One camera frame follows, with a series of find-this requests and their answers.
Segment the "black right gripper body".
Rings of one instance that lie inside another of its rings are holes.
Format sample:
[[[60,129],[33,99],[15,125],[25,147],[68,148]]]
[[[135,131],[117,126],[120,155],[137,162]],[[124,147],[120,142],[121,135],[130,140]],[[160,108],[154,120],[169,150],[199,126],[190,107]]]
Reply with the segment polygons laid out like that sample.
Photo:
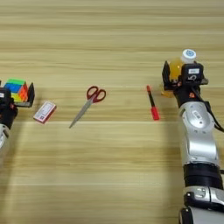
[[[168,80],[163,80],[163,83],[164,90],[170,90],[174,94],[178,106],[181,107],[187,102],[203,102],[203,99],[200,96],[200,86],[207,85],[208,79],[187,82],[181,82],[179,80],[174,84]]]

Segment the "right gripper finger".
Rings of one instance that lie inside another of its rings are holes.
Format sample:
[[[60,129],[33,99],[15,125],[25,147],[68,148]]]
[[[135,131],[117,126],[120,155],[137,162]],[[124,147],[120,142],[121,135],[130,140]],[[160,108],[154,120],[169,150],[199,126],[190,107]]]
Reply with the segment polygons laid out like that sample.
[[[168,61],[164,63],[163,71],[162,71],[163,83],[168,86],[171,84],[170,81],[170,66]]]

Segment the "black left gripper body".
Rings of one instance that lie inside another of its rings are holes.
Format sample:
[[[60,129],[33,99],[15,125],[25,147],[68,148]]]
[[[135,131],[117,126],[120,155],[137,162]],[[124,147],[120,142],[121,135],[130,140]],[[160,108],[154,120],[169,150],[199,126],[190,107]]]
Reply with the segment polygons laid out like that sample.
[[[0,124],[5,125],[8,129],[18,115],[18,108],[31,108],[33,102],[0,102]]]

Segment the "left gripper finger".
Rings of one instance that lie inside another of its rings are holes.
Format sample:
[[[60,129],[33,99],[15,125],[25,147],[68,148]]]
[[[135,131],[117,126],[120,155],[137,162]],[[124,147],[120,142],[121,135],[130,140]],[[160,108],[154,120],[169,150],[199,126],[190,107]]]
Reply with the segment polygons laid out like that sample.
[[[28,102],[33,103],[34,97],[35,97],[35,89],[34,89],[34,84],[32,82],[28,88]]]

